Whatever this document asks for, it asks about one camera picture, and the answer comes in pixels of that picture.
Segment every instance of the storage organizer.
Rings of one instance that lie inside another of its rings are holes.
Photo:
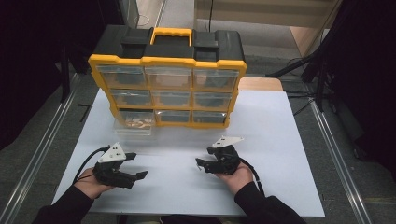
[[[247,65],[236,31],[108,25],[89,59],[116,132],[226,128]]]

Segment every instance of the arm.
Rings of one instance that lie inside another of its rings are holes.
[[[80,223],[94,199],[109,189],[113,187],[98,183],[92,168],[87,169],[55,204],[42,207],[33,223]]]
[[[253,182],[253,174],[244,163],[241,162],[232,175],[216,176],[223,180],[235,195],[235,202],[247,214],[247,223],[305,223],[294,210],[277,197],[266,198],[260,194]]]

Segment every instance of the white tabletop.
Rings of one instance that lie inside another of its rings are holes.
[[[222,130],[156,128],[150,140],[124,141],[113,132],[109,103],[99,91],[78,143],[64,171],[54,202],[72,184],[79,166],[97,148],[120,142],[137,154],[120,170],[148,171],[131,189],[113,189],[95,200],[91,212],[143,215],[241,216],[243,211],[223,182],[199,170],[195,158],[214,160],[206,148],[222,135],[244,137],[234,144],[252,164],[265,194],[275,195],[302,217],[324,217],[304,147],[283,91],[240,91],[230,126]],[[92,167],[101,154],[86,167]]]

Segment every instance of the gray floor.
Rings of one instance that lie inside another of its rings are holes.
[[[198,21],[197,29],[205,29],[205,21]],[[298,58],[298,50],[289,27],[238,22],[212,21],[216,29],[237,30],[241,34],[247,59],[249,76],[259,77],[285,67],[291,59]],[[315,82],[304,84],[299,75],[303,68],[281,78],[284,90],[306,91],[315,88]],[[30,223],[39,207],[50,204],[70,155],[84,125],[86,107],[91,105],[98,91],[89,75],[78,75],[76,93],[58,132],[50,143],[38,174],[27,191],[21,207],[17,207],[13,223]],[[40,145],[50,121],[59,107],[62,90],[51,95],[43,107],[26,125],[19,138],[7,148],[0,150],[0,211],[3,211],[21,179],[30,159]],[[307,98],[290,99],[293,111],[305,106]],[[354,157],[353,146],[347,138],[339,118],[324,104],[324,116],[331,127],[334,140],[339,147],[348,171],[364,200],[373,223],[395,223],[396,183],[389,172],[376,162],[363,162]],[[308,223],[359,223],[348,200],[341,178],[332,160],[331,153],[318,126],[311,106],[295,116],[306,156],[311,166],[318,193],[326,217],[307,217]],[[83,223],[116,223],[114,215],[88,214]]]

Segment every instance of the hand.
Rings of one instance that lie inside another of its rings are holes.
[[[242,187],[253,181],[253,173],[242,162],[239,163],[232,175],[215,174],[215,176],[223,180],[233,194],[236,194]]]
[[[82,172],[81,176],[78,178],[78,181],[74,184],[76,188],[81,190],[84,194],[86,194],[91,199],[97,198],[101,193],[114,189],[113,186],[107,186],[99,183],[92,172],[93,168],[86,169]]]

